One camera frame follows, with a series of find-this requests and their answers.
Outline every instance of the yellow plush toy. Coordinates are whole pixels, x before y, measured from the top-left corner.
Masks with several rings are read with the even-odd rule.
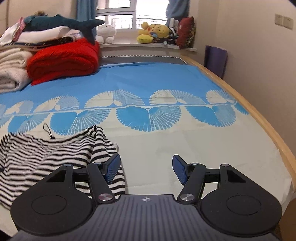
[[[138,31],[139,36],[137,41],[139,43],[151,43],[153,38],[168,38],[170,30],[166,25],[151,24],[143,22],[141,25],[142,29]]]

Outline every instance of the red blanket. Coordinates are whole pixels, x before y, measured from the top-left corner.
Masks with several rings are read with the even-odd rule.
[[[32,85],[60,77],[88,75],[99,66],[99,44],[85,38],[38,51],[28,62],[27,71]]]

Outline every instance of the window pane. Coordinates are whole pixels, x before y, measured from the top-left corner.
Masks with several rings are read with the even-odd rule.
[[[131,14],[99,16],[96,19],[104,20],[105,24],[112,25],[117,29],[132,28],[133,25],[133,15]]]
[[[97,0],[97,9],[130,7],[131,0]]]
[[[143,22],[148,24],[165,24],[167,17],[165,15],[168,0],[137,0],[137,28],[141,28]]]

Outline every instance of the purple yoga mat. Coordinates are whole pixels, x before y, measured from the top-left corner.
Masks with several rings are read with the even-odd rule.
[[[223,79],[227,64],[227,50],[209,46],[205,48],[204,67]]]

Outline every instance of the electrical outlet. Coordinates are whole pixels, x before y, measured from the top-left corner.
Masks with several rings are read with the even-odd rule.
[[[293,19],[284,16],[283,25],[285,28],[293,30],[294,21]]]
[[[284,17],[282,15],[276,14],[274,18],[274,23],[276,25],[283,26],[283,20],[284,20]]]

